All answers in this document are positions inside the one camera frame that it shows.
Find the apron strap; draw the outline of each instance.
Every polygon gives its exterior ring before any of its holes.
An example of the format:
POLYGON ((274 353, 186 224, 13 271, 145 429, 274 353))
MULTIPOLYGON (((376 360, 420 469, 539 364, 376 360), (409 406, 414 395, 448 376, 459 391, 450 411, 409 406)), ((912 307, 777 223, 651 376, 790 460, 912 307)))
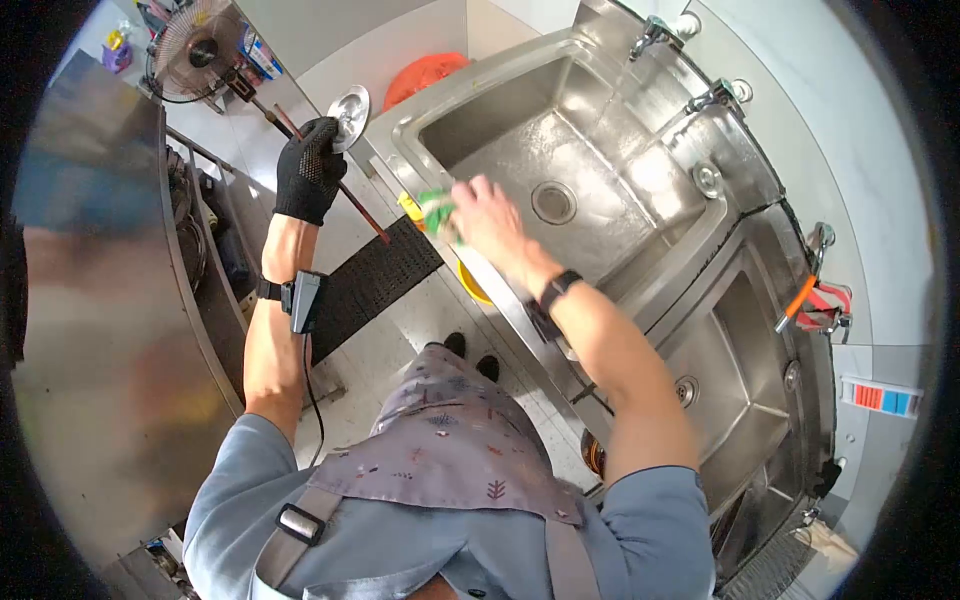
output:
POLYGON ((556 600, 600 600, 593 563, 576 527, 546 520, 546 563, 556 600))
POLYGON ((279 588, 307 548, 320 542, 326 522, 343 498, 307 486, 296 504, 284 505, 276 516, 276 529, 256 557, 256 576, 271 588, 279 588))
MULTIPOLYGON (((284 505, 254 568, 256 576, 278 589, 306 553, 317 545, 326 522, 337 510, 341 495, 307 487, 296 504, 284 505)), ((556 600, 600 600, 593 563, 576 527, 547 519, 546 561, 556 600)))

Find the person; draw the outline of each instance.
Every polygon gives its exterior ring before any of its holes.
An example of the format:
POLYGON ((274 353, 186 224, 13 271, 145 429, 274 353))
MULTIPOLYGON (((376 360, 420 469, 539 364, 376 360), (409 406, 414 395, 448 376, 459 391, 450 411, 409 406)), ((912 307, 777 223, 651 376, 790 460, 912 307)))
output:
MULTIPOLYGON (((272 282, 309 269, 346 172, 321 118, 277 164, 263 249, 272 282)), ((244 357, 246 414, 229 430, 186 523, 203 598, 707 598, 713 582, 697 447, 673 379, 642 333, 524 235, 498 184, 452 188, 465 242, 541 304, 616 417, 602 510, 557 480, 533 424, 464 356, 426 346, 371 436, 297 469, 302 336, 259 300, 244 357)))

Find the shirt sleeve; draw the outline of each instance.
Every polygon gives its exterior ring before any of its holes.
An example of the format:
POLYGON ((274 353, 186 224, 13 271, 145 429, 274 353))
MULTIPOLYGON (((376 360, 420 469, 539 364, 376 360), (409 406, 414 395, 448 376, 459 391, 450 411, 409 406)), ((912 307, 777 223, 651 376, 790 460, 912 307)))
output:
POLYGON ((707 499, 686 467, 614 483, 600 513, 623 550, 635 598, 709 598, 714 583, 707 499))
POLYGON ((258 415, 233 424, 197 492, 183 536, 190 580, 203 598, 246 597, 276 507, 306 482, 279 429, 258 415))

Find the black glove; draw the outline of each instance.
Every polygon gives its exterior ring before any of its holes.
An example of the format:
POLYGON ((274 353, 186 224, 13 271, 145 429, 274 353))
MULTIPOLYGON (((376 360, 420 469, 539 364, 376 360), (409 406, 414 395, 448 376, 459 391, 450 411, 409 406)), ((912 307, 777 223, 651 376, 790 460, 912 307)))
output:
POLYGON ((338 122, 333 117, 307 121, 303 141, 292 137, 276 162, 274 213, 320 226, 337 197, 337 182, 347 173, 343 155, 333 154, 338 122))

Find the bare hand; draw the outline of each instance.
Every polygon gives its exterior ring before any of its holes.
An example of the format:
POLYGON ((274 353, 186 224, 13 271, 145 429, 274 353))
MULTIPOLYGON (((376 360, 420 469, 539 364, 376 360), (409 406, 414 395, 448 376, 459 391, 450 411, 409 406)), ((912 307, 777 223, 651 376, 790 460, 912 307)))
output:
POLYGON ((539 298, 546 282, 563 272, 536 241, 523 233, 516 205, 483 175, 458 181, 450 196, 457 210, 450 220, 460 235, 501 273, 524 284, 539 298))

